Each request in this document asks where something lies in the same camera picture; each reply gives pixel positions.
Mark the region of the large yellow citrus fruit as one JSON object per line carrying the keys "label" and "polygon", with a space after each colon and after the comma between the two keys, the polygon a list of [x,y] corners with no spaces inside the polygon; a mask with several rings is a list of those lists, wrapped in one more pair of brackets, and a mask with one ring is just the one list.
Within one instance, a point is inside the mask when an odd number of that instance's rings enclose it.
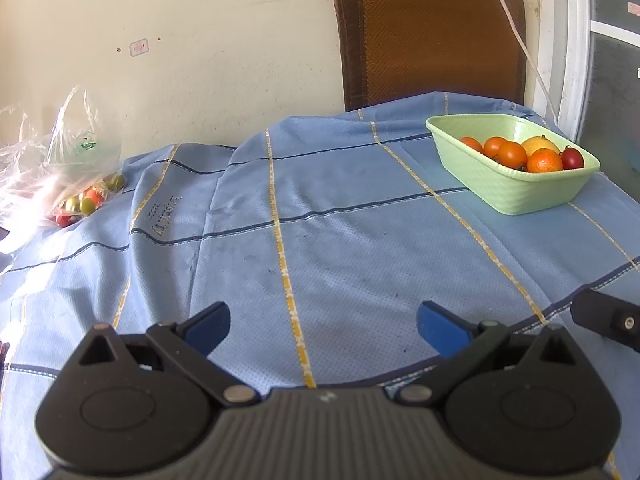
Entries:
{"label": "large yellow citrus fruit", "polygon": [[539,150],[550,150],[555,154],[560,152],[558,147],[545,136],[532,136],[522,143],[522,147],[526,151],[527,157],[532,157]]}

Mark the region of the small orange tangerine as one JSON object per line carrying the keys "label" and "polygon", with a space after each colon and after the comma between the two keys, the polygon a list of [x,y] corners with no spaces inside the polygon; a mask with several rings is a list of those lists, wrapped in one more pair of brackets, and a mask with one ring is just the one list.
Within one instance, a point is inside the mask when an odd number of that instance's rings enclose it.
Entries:
{"label": "small orange tangerine", "polygon": [[514,170],[522,170],[527,165],[527,153],[518,142],[506,141],[500,145],[496,155],[498,164]]}
{"label": "small orange tangerine", "polygon": [[508,142],[508,140],[506,140],[502,136],[492,136],[484,143],[484,154],[491,159],[496,159],[499,154],[500,148],[503,146],[503,144],[506,144],[506,142]]}

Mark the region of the blue checked tablecloth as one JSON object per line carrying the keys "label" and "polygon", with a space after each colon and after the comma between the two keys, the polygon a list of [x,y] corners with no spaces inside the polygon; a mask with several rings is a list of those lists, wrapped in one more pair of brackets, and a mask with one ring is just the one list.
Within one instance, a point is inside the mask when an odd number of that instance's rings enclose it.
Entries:
{"label": "blue checked tablecloth", "polygon": [[87,330],[182,321],[215,301],[213,360],[260,392],[390,385],[432,367],[416,330],[434,300],[534,332],[570,325],[583,288],[639,299],[639,205],[595,174],[567,205],[509,217],[442,168],[427,119],[525,107],[429,93],[335,117],[291,117],[237,146],[126,160],[124,190],[1,261],[1,474],[49,468],[42,397]]}

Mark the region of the light green plastic basket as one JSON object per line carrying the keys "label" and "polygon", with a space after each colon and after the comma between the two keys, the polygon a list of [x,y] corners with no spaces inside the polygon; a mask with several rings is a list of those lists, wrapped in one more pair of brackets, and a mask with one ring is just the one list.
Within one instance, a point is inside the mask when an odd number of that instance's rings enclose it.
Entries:
{"label": "light green plastic basket", "polygon": [[[442,166],[500,214],[517,216],[565,204],[600,170],[600,162],[593,154],[578,148],[564,136],[518,116],[440,115],[427,118],[426,126],[434,138]],[[510,169],[462,143],[465,136],[477,141],[502,136],[518,142],[545,136],[557,148],[578,148],[584,166],[548,174]]]}

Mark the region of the large orange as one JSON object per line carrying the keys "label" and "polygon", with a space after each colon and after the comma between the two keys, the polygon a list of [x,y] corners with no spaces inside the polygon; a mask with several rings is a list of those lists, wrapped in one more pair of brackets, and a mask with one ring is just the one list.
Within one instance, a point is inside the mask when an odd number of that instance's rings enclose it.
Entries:
{"label": "large orange", "polygon": [[527,159],[526,170],[531,174],[548,174],[563,170],[562,157],[550,148],[540,148]]}

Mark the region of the brown woven chair back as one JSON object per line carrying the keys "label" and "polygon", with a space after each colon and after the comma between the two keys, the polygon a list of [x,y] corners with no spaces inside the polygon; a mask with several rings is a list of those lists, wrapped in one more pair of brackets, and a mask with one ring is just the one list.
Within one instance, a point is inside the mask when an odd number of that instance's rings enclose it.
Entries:
{"label": "brown woven chair back", "polygon": [[346,110],[433,91],[523,103],[523,0],[333,2]]}

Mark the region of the clear plastic fruit bag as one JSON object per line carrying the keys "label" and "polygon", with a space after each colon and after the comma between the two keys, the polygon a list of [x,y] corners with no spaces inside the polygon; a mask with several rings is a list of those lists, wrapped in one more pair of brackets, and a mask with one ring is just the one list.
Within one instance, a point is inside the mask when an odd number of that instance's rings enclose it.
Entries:
{"label": "clear plastic fruit bag", "polygon": [[120,167],[122,136],[90,92],[76,86],[51,130],[39,132],[23,107],[1,109],[1,252],[13,254],[52,226],[64,202]]}

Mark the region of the dark red cherry tomato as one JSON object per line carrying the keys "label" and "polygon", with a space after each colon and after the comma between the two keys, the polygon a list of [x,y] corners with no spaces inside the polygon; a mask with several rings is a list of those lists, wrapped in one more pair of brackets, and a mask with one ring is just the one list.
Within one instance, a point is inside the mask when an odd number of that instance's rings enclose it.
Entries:
{"label": "dark red cherry tomato", "polygon": [[567,146],[561,152],[561,160],[564,170],[582,169],[585,166],[584,156],[577,148]]}

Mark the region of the white window frame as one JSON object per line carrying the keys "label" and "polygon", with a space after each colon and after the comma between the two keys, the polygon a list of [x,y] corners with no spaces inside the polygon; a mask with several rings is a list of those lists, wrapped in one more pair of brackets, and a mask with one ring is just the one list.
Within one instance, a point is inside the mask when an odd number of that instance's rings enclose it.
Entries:
{"label": "white window frame", "polygon": [[639,0],[537,0],[532,104],[570,139],[580,137],[588,102],[592,40],[639,47]]}

